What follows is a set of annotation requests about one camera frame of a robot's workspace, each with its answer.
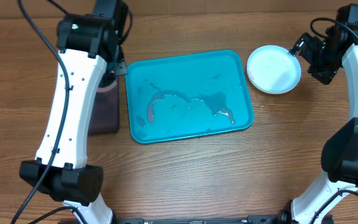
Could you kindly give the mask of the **light blue plate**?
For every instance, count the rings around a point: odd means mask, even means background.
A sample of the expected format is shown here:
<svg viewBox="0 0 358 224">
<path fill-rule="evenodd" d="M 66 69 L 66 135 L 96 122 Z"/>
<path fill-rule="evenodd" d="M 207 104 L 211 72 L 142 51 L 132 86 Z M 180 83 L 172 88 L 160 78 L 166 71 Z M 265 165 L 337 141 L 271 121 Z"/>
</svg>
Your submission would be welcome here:
<svg viewBox="0 0 358 224">
<path fill-rule="evenodd" d="M 248 58 L 246 70 L 271 74 L 276 89 L 284 94 L 294 89 L 301 79 L 301 66 L 289 50 L 277 45 L 265 45 L 255 49 Z"/>
</svg>

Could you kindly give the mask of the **green and red sponge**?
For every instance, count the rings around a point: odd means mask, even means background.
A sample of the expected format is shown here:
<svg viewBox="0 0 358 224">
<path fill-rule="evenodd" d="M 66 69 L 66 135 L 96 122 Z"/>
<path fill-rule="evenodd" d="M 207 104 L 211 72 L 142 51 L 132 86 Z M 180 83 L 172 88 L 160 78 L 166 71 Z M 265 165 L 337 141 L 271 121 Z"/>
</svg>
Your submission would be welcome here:
<svg viewBox="0 0 358 224">
<path fill-rule="evenodd" d="M 110 86 L 106 86 L 106 87 L 103 87 L 103 88 L 98 88 L 98 89 L 97 89 L 97 92 L 98 92 L 98 93 L 109 92 L 109 91 L 111 91 L 111 90 L 114 89 L 114 88 L 115 88 L 115 86 L 110 85 Z"/>
</svg>

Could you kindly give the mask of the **white plate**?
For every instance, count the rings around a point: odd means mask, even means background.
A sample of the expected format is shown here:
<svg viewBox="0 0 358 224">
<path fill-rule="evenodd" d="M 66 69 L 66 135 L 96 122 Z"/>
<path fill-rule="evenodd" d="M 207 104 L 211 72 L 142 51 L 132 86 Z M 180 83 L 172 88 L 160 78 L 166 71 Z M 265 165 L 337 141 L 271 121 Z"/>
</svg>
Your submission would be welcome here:
<svg viewBox="0 0 358 224">
<path fill-rule="evenodd" d="M 253 86 L 255 86 L 256 89 L 268 94 L 280 93 L 276 89 L 275 79 L 271 74 L 252 72 L 251 70 L 247 70 L 247 76 L 251 84 L 253 84 Z"/>
</svg>

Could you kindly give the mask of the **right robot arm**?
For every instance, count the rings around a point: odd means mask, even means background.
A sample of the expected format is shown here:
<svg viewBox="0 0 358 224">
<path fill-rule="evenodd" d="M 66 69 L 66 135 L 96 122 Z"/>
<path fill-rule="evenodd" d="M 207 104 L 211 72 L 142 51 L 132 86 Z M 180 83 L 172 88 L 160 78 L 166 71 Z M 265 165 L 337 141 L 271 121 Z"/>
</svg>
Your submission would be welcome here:
<svg viewBox="0 0 358 224">
<path fill-rule="evenodd" d="M 344 69 L 349 121 L 324 145 L 319 176 L 273 223 L 332 223 L 329 211 L 348 195 L 358 197 L 358 4 L 340 7 L 332 22 L 324 34 L 302 34 L 289 53 L 303 57 L 308 73 L 325 85 Z"/>
</svg>

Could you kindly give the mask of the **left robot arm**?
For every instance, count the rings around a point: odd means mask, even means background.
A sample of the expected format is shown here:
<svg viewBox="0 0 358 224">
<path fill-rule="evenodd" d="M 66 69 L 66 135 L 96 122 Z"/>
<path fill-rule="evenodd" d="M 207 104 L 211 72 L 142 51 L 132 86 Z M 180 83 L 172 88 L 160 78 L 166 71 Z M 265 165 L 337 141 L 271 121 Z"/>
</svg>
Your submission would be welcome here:
<svg viewBox="0 0 358 224">
<path fill-rule="evenodd" d="M 58 62 L 57 82 L 44 138 L 19 175 L 33 192 L 49 195 L 78 223 L 115 223 L 101 195 L 103 169 L 87 163 L 87 138 L 98 90 L 127 73 L 122 44 L 133 15 L 123 1 L 99 0 L 91 14 L 66 13 L 49 45 Z"/>
</svg>

